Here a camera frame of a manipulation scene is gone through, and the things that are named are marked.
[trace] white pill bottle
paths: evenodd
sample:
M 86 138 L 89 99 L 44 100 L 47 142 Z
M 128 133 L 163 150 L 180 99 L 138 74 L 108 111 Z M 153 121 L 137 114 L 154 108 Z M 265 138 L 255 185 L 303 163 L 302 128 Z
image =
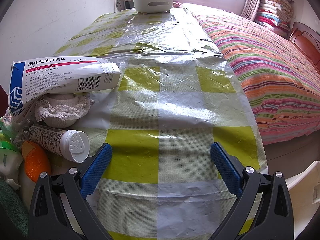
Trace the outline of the white pill bottle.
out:
M 82 163 L 89 155 L 89 138 L 81 131 L 66 131 L 34 124 L 29 129 L 29 138 L 42 148 L 72 162 Z

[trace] stacked blankets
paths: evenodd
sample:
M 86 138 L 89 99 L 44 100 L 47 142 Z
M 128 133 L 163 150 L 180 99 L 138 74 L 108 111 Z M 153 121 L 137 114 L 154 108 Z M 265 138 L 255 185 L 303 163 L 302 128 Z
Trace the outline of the stacked blankets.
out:
M 255 22 L 287 38 L 293 15 L 292 0 L 261 0 Z

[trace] colorful striped bedspread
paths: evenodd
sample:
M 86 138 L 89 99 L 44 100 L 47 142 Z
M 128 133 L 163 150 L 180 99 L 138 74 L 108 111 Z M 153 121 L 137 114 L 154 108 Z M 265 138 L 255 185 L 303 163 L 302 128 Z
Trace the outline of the colorful striped bedspread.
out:
M 292 43 L 236 14 L 183 4 L 210 35 L 250 102 L 263 144 L 320 128 L 320 76 Z

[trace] plastic tablecloth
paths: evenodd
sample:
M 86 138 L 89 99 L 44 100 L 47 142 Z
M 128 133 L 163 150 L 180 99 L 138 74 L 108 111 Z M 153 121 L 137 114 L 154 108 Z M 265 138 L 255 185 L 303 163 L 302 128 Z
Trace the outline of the plastic tablecloth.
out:
M 89 113 L 71 128 L 113 149 L 88 200 L 118 239 L 205 239 L 231 208 L 210 146 L 258 172 L 267 170 L 261 137 L 234 72 L 197 20 L 182 8 L 105 14 L 55 56 L 93 56 L 121 71 L 113 90 L 88 93 Z M 56 167 L 71 164 L 51 155 Z M 250 225 L 259 199 L 245 223 Z

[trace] pink curtain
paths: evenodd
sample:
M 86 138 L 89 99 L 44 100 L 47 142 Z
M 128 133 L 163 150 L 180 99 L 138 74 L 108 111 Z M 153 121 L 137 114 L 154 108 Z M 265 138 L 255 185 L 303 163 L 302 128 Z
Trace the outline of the pink curtain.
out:
M 259 4 L 260 0 L 246 0 L 240 16 L 253 21 L 257 15 Z

